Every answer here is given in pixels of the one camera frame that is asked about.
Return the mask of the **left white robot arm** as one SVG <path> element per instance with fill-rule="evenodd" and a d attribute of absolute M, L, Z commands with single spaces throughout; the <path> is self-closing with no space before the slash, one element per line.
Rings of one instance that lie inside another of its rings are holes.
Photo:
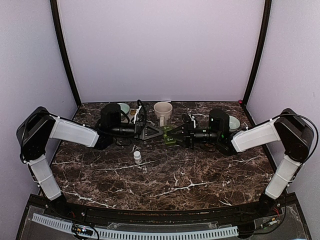
<path fill-rule="evenodd" d="M 109 103 L 100 111 L 95 127 L 54 115 L 45 107 L 38 107 L 18 127 L 16 137 L 20 145 L 20 160 L 26 164 L 35 182 L 51 201 L 51 210 L 60 218 L 67 218 L 70 206 L 58 186 L 46 159 L 48 140 L 57 139 L 80 144 L 96 150 L 104 150 L 117 138 L 146 141 L 159 137 L 163 131 L 147 122 L 147 111 L 139 100 L 138 109 L 132 119 L 127 117 L 121 106 Z"/>

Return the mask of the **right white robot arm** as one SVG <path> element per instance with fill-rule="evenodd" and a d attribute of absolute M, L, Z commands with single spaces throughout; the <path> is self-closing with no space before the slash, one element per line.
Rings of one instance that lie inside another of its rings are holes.
<path fill-rule="evenodd" d="M 169 137 L 185 148 L 195 143 L 213 144 L 226 156 L 233 156 L 246 150 L 281 142 L 284 156 L 271 181 L 264 190 L 266 197 L 255 205 L 255 213 L 266 217 L 275 208 L 276 200 L 292 182 L 301 167 L 313 155 L 319 143 L 316 125 L 305 116 L 286 108 L 281 114 L 244 130 L 230 130 L 230 116 L 214 108 L 209 112 L 208 126 L 198 127 L 193 115 L 183 115 L 183 124 L 169 130 Z"/>

